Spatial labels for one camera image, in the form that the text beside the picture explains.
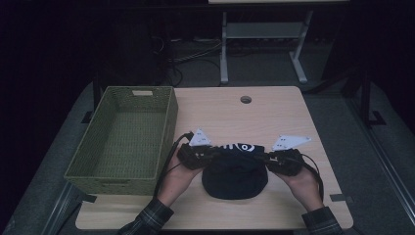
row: hand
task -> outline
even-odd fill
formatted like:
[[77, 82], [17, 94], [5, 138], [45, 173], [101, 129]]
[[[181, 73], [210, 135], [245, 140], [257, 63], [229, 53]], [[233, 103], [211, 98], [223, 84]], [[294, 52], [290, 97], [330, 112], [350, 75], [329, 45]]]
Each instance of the hand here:
[[[180, 161], [177, 158], [176, 152], [171, 158], [167, 170], [172, 169], [178, 164], [180, 164]], [[176, 201], [176, 199], [184, 193], [184, 191], [186, 191], [192, 182], [192, 179], [202, 170], [202, 168], [191, 170], [183, 164], [180, 164], [178, 167], [168, 172], [165, 176], [158, 194], [158, 199], [167, 207], [170, 207], [174, 201]]]
[[308, 169], [303, 167], [296, 176], [287, 176], [277, 173], [276, 175], [290, 187], [294, 197], [308, 212], [324, 207], [318, 193], [318, 183], [315, 180], [314, 175]]

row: round hole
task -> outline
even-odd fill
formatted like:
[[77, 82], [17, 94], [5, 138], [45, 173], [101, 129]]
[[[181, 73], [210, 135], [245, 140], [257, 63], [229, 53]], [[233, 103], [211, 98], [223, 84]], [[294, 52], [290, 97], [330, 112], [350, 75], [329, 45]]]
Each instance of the round hole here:
[[253, 99], [249, 96], [243, 96], [241, 97], [241, 102], [244, 104], [249, 104]]

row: plaid sleeve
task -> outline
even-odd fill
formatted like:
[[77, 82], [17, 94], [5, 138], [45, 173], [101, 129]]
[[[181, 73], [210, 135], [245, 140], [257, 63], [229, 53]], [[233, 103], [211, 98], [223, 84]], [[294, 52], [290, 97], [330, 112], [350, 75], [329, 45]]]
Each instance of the plaid sleeve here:
[[305, 213], [302, 215], [302, 219], [311, 235], [344, 234], [328, 207]]
[[173, 211], [153, 199], [135, 218], [134, 221], [124, 225], [117, 235], [155, 235], [173, 215]]

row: black hat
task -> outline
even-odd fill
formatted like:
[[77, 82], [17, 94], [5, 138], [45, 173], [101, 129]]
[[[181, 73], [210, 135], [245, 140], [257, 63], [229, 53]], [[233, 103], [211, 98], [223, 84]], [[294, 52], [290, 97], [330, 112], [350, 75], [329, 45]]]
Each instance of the black hat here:
[[253, 152], [262, 152], [262, 146], [245, 144], [223, 148], [220, 157], [212, 159], [204, 169], [202, 183], [214, 198], [241, 200], [258, 195], [268, 183], [265, 163], [254, 158]]

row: green basket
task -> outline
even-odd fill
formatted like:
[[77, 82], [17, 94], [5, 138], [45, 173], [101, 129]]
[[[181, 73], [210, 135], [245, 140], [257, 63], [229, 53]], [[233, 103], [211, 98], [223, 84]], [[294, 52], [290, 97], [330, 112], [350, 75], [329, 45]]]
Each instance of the green basket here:
[[65, 179], [87, 194], [152, 195], [177, 111], [172, 87], [109, 86]]

